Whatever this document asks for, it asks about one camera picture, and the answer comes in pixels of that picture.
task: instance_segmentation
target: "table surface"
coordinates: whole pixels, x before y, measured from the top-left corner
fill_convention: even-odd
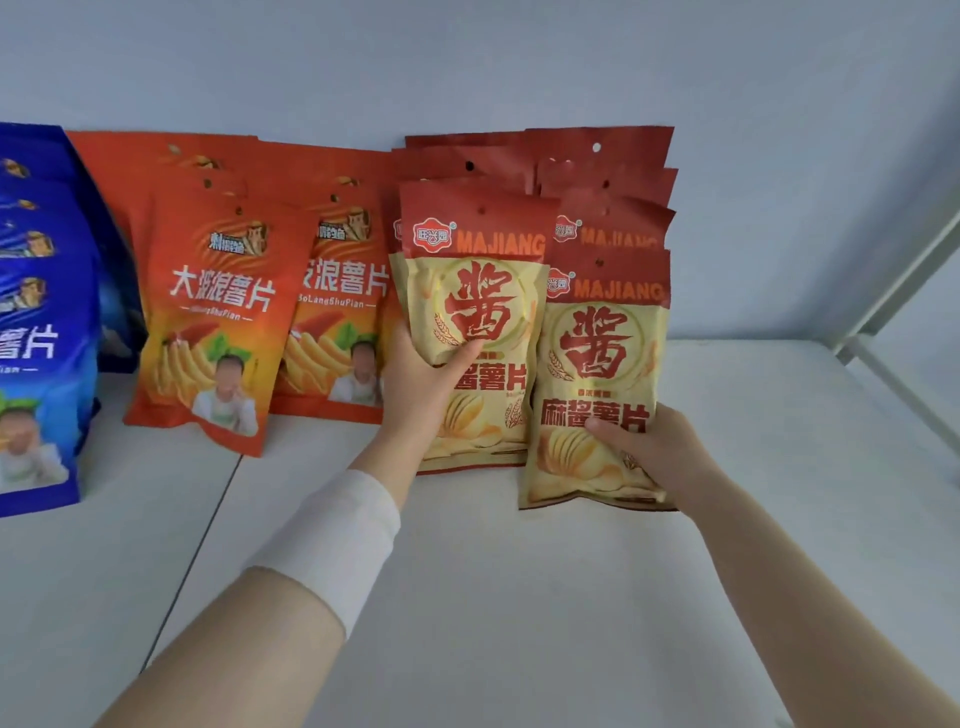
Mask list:
[[[670,342],[661,398],[904,653],[960,699],[960,492],[808,342]],[[373,428],[273,418],[157,649]],[[692,524],[516,510],[517,472],[420,478],[308,726],[772,726],[785,711]]]
[[[101,376],[84,500],[0,520],[0,724],[86,728],[143,668],[239,456],[195,425],[121,422]]]

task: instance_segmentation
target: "white wristband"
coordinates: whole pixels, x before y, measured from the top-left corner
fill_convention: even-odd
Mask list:
[[[399,529],[400,512],[380,481],[346,471],[307,497],[247,566],[300,582],[349,637]]]

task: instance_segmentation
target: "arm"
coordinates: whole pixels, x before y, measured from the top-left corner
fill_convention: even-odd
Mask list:
[[[724,591],[798,728],[947,728],[960,708],[860,614],[709,456],[680,412],[646,434],[588,421],[696,523]]]
[[[397,509],[440,427],[453,386],[476,358],[478,345],[462,347],[449,364],[434,369],[414,350],[409,331],[397,331],[384,373],[392,384],[383,426],[350,471],[309,497],[254,560],[288,566],[299,562],[290,572],[303,577],[307,586],[276,570],[247,569],[127,688],[101,717],[98,728],[302,725],[362,606],[355,598],[366,596],[364,585],[359,591],[352,584],[344,584],[342,590],[334,585],[324,598],[308,587],[324,583],[331,573],[350,579],[358,571],[364,574],[355,578],[369,578],[371,586],[386,558],[383,555],[371,570],[369,562],[356,563],[369,552],[355,559],[356,554],[344,547],[340,550],[346,553],[331,555],[338,550],[329,548],[331,534],[344,539],[338,542],[341,546],[352,539],[360,550],[371,534],[382,540],[382,529],[365,529],[363,523],[354,527],[351,519],[375,521],[385,505],[393,509],[398,525]],[[341,488],[351,482],[379,489],[382,499],[361,502],[357,490]],[[368,492],[377,495],[376,490]],[[387,554],[392,545],[390,534]],[[318,568],[298,569],[311,566]],[[353,613],[345,611],[349,603],[345,594],[354,598]]]

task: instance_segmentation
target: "left hand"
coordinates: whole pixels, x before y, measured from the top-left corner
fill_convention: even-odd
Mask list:
[[[483,341],[467,342],[447,364],[434,368],[414,349],[406,324],[397,324],[383,370],[383,430],[409,438],[410,447],[426,452],[444,420],[453,388],[481,349]]]

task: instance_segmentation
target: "white table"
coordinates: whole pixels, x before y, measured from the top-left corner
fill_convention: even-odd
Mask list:
[[[671,342],[661,396],[844,592],[960,699],[960,492],[822,347]],[[373,428],[273,418],[168,644]],[[689,521],[516,510],[516,473],[422,478],[309,726],[772,726],[780,701]]]
[[[86,728],[143,668],[239,456],[121,422],[101,376],[83,502],[0,520],[0,725]]]

